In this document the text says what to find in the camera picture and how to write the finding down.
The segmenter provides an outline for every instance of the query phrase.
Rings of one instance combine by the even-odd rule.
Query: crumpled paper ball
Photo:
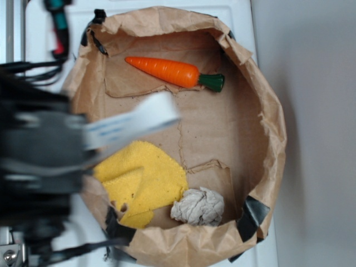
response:
[[[224,212],[224,198],[218,192],[201,187],[184,192],[183,198],[175,201],[171,218],[193,226],[218,226]]]

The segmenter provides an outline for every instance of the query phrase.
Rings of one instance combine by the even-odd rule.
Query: paper bag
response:
[[[147,94],[171,91],[181,122],[143,140],[184,167],[190,188],[221,193],[226,209],[218,227],[180,224],[166,207],[155,210],[147,228],[129,229],[94,177],[86,177],[86,205],[109,236],[132,239],[124,250],[139,264],[199,267],[236,259],[268,235],[285,163],[279,100],[251,52],[216,17],[167,7],[96,14],[63,87],[73,112],[97,121],[133,109]],[[126,56],[192,63],[202,73],[222,73],[225,85],[221,93],[186,90],[138,71]]]

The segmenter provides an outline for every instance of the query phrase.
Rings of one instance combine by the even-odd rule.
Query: white wall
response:
[[[288,128],[279,267],[356,266],[356,1],[252,4],[259,66]]]

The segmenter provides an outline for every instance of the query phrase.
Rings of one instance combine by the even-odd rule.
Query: yellow cloth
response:
[[[128,211],[121,223],[144,228],[153,218],[152,210],[179,201],[188,189],[184,169],[160,148],[134,141],[95,167],[110,200]]]

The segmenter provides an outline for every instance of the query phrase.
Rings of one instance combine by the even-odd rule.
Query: toy carrot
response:
[[[225,81],[222,74],[201,74],[196,66],[179,61],[150,57],[126,57],[125,61],[156,78],[184,88],[192,88],[199,83],[221,92]]]

